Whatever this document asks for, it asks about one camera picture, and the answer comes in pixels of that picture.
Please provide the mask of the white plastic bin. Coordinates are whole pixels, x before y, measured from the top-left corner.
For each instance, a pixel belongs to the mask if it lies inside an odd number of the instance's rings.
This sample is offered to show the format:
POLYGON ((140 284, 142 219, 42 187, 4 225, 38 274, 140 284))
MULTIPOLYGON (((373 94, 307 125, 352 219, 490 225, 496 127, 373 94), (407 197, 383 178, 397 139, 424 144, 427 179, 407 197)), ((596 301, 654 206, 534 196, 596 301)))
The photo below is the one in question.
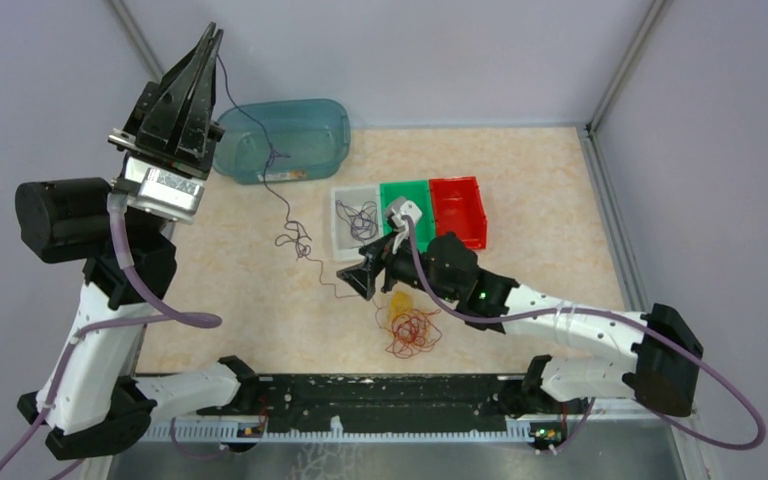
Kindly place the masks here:
POLYGON ((359 249, 382 237, 384 222, 378 184, 331 189, 328 212, 335 261, 360 260, 359 249))

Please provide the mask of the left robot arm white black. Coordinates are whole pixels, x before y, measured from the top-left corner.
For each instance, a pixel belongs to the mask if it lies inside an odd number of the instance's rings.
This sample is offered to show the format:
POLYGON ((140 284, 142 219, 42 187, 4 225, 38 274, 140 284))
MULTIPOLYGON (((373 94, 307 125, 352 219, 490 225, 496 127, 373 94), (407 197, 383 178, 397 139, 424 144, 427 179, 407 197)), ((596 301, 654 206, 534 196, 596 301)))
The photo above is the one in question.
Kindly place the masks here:
POLYGON ((209 24, 196 45, 148 83, 109 142, 123 155, 118 175, 25 182, 15 192, 24 244, 43 262, 83 263, 79 304, 42 388, 18 408, 49 429, 59 460, 121 453, 151 427, 178 416, 245 414, 260 399, 256 373, 226 356, 201 370, 137 378, 125 371, 151 323, 213 329, 218 316, 181 312, 165 300, 177 271, 165 235, 191 223, 223 129, 215 122, 216 63, 223 32, 209 24))

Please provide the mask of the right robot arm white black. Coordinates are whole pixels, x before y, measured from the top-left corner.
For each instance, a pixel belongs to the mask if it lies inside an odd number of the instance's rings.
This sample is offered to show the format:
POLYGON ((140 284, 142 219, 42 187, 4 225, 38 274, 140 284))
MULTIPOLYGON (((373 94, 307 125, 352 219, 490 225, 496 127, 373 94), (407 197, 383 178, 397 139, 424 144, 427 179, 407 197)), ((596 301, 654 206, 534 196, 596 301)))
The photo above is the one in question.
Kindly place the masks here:
POLYGON ((360 263, 337 276, 366 300, 382 277, 384 291, 397 283, 422 290, 476 329, 588 352, 579 359, 532 359, 523 398, 536 412, 584 397, 634 399, 680 418, 692 411, 704 349, 671 306, 616 312, 576 305, 480 267, 477 253, 452 233, 435 238, 423 252, 389 234, 359 253, 360 263))

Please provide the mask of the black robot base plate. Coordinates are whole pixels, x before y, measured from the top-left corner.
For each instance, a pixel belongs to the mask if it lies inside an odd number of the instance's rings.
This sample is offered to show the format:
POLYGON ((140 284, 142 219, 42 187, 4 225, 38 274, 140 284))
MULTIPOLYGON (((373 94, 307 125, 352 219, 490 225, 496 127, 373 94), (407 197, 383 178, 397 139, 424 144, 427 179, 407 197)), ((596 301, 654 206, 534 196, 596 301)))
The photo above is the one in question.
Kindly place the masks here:
POLYGON ((261 375, 227 405, 202 416, 252 415, 269 433, 323 433, 339 419, 347 433, 501 432, 508 420, 559 415, 563 406, 522 375, 261 375))

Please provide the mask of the red plastic bin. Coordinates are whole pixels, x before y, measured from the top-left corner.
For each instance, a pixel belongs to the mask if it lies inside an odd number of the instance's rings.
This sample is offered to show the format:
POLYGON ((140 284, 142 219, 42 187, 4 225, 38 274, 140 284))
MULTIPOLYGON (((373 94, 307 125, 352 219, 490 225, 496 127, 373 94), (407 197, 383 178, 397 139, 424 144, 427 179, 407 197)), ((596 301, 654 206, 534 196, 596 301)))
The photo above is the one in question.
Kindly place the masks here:
POLYGON ((487 246, 487 217, 475 176, 429 180, 435 233, 453 233, 467 248, 487 246))

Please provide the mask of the green plastic bin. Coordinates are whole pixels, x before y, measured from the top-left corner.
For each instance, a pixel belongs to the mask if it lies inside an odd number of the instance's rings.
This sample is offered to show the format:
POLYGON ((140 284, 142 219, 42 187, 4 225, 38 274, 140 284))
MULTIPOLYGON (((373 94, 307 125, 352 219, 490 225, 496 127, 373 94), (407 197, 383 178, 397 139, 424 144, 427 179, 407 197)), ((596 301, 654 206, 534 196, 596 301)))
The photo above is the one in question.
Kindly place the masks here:
POLYGON ((425 252, 428 244, 436 237, 436 220, 428 180, 387 182, 380 184, 379 198, 381 213, 398 197, 405 197, 414 202, 422 212, 416 223, 416 237, 420 252, 425 252))

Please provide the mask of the left aluminium frame post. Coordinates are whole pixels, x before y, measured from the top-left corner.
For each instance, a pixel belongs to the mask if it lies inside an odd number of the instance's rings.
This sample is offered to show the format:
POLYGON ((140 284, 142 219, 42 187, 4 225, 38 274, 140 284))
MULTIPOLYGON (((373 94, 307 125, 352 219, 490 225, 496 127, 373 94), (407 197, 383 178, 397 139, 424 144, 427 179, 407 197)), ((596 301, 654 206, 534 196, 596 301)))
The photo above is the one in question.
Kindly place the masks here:
POLYGON ((145 67, 148 72, 150 80, 147 83, 155 82, 161 84, 164 75, 173 69, 177 63, 167 71, 162 68, 157 55, 150 46, 145 34, 136 21, 135 16, 125 2, 107 1, 105 5, 111 10, 114 19, 122 29, 125 38, 135 50, 142 66, 145 67))

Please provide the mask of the right aluminium frame post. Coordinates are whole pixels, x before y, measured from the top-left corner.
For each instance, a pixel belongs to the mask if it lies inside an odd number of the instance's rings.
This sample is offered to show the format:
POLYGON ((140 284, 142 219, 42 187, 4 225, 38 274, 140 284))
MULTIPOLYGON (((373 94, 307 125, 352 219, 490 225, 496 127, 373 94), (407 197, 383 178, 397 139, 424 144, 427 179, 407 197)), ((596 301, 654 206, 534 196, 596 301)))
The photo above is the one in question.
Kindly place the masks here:
POLYGON ((672 4, 671 0, 653 0, 649 2, 640 24, 625 49, 606 90, 597 103, 591 120, 587 124, 587 132, 590 136, 594 137, 606 121, 625 85, 633 75, 634 69, 642 58, 652 36, 662 22, 663 16, 672 4))

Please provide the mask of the teal transparent plastic tub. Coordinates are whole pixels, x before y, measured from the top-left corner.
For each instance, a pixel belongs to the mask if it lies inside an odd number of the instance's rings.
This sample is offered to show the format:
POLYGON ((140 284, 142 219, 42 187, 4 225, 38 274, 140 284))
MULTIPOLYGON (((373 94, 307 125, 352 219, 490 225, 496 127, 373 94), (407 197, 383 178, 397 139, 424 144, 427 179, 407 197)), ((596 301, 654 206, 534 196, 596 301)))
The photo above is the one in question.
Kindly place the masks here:
POLYGON ((225 133, 214 170, 240 184, 319 180, 347 158, 351 125, 331 99, 273 101, 232 107, 218 119, 225 133))

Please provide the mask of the aluminium frame post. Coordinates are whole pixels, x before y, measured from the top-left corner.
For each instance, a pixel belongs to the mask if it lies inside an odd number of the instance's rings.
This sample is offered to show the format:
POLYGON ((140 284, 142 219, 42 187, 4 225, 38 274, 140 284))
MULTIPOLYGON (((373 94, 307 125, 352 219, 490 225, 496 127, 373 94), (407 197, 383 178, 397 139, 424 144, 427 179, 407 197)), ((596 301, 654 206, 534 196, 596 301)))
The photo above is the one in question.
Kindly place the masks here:
POLYGON ((597 103, 591 120, 587 124, 587 132, 590 136, 594 137, 606 121, 625 85, 633 75, 634 69, 642 58, 652 36, 662 22, 663 16, 672 4, 671 0, 653 0, 649 2, 640 24, 625 49, 606 90, 597 103))
POLYGON ((135 16, 125 2, 107 1, 105 5, 111 10, 114 19, 122 29, 125 38, 135 50, 142 66, 145 67, 148 72, 150 80, 147 83, 155 82, 161 84, 164 75, 173 69, 177 63, 167 71, 162 68, 157 55, 150 46, 145 34, 136 21, 135 16))

